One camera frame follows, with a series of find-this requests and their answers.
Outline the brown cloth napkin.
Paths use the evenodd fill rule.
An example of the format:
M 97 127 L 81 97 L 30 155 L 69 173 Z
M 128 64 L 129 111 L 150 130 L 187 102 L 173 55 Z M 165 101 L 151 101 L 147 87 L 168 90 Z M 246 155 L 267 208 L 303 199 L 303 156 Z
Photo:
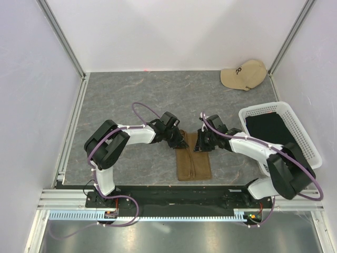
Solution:
M 197 133 L 180 130 L 184 141 L 189 145 L 186 149 L 176 149 L 176 174 L 178 181 L 205 181 L 212 179 L 209 154 L 194 152 Z

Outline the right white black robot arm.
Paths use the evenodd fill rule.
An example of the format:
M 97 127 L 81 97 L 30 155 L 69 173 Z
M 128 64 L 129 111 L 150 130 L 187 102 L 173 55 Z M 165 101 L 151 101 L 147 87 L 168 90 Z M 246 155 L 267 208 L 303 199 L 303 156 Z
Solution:
M 311 183 L 317 184 L 317 181 L 301 149 L 293 143 L 267 143 L 238 129 L 231 129 L 227 133 L 213 131 L 207 127 L 199 129 L 194 151 L 211 152 L 216 147 L 245 155 L 268 167 L 270 176 L 248 183 L 247 191 L 241 194 L 241 201 L 246 207 L 254 207 L 260 199 L 269 196 L 281 196 L 288 200 L 302 196 L 314 201 L 323 197 L 320 187 L 317 187 L 320 193 L 318 198 L 301 193 Z

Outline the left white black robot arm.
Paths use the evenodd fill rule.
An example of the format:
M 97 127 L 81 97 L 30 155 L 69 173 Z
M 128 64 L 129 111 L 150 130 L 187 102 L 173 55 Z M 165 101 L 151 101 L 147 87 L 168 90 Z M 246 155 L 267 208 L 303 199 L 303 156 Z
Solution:
M 142 125 L 121 125 L 106 120 L 84 144 L 87 162 L 94 171 L 94 185 L 99 191 L 97 201 L 103 207 L 115 203 L 113 166 L 123 150 L 133 144 L 168 143 L 172 149 L 186 149 L 189 145 L 178 128 L 179 120 L 165 124 L 159 119 Z

